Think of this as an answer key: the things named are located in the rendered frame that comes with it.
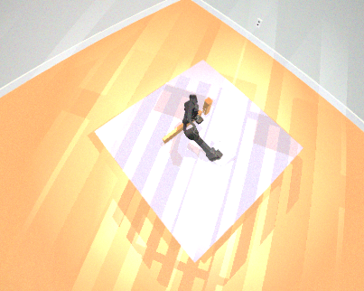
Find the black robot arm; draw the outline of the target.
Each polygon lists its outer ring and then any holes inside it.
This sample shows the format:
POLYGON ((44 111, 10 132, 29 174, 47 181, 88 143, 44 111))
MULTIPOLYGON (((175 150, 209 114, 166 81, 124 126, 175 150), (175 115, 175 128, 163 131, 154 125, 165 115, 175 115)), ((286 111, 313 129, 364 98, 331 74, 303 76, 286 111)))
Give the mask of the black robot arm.
POLYGON ((214 147, 210 148, 204 140, 199 136, 199 131, 196 125, 192 122, 195 116, 192 112, 199 111, 199 104, 197 103, 196 94, 189 95, 190 99, 184 102, 185 112, 183 117, 183 132, 187 138, 194 141, 205 153, 207 158, 211 161, 218 161, 224 155, 220 150, 216 150, 214 147), (186 130, 187 124, 192 124, 192 127, 186 130))

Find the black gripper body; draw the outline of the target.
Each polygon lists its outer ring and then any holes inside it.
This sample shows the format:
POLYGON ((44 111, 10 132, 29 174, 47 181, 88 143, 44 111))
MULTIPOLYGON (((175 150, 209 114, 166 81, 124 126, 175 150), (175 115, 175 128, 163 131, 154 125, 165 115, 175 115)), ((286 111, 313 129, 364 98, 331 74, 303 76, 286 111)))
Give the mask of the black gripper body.
POLYGON ((192 112, 192 114, 195 116, 195 121, 198 125, 204 121, 204 118, 198 115, 199 112, 192 112))

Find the wooden headboard post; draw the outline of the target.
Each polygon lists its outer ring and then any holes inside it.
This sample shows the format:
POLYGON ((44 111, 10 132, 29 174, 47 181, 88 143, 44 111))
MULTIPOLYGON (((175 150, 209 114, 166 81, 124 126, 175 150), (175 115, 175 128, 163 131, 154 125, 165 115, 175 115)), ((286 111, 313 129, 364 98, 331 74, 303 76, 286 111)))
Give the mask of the wooden headboard post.
POLYGON ((211 105, 212 105, 212 102, 213 100, 208 97, 204 100, 204 104, 203 104, 203 111, 202 113, 204 113, 204 115, 206 116, 208 113, 210 113, 210 108, 211 108, 211 105))

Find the light brown wooden board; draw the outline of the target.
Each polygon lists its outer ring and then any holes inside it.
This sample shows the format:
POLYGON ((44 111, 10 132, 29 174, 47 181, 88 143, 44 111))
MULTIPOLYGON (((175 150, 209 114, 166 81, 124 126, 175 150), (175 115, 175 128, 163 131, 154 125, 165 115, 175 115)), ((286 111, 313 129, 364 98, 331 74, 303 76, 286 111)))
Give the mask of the light brown wooden board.
MULTIPOLYGON (((199 112, 199 116, 201 117, 203 110, 198 111, 199 112)), ((166 144, 168 141, 170 141, 173 137, 175 137, 176 135, 178 135, 180 132, 183 131, 183 123, 181 123, 178 127, 176 127, 173 131, 171 131, 168 135, 166 135, 165 137, 162 138, 163 142, 166 144)))

